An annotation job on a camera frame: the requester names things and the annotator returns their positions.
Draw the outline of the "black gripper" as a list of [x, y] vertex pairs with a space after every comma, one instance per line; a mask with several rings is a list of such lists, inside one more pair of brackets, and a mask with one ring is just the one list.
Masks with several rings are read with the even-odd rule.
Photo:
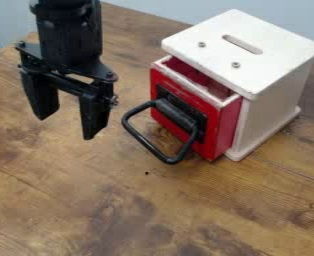
[[36, 117], [44, 120], [59, 111], [57, 89], [81, 95], [83, 136], [85, 140], [93, 139], [107, 127], [111, 110], [116, 105], [113, 84], [119, 79], [117, 74], [99, 59], [71, 67], [49, 64], [41, 57], [37, 43], [21, 41], [16, 50], [21, 55], [23, 87]]

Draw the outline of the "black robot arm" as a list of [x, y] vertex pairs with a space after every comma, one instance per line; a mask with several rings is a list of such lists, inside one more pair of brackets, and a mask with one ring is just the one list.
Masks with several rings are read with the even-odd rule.
[[20, 74], [36, 117], [60, 108], [61, 91], [79, 98], [83, 136], [93, 139], [107, 127], [115, 105], [117, 74], [100, 61], [103, 27], [100, 0], [31, 0], [39, 42], [21, 41]]

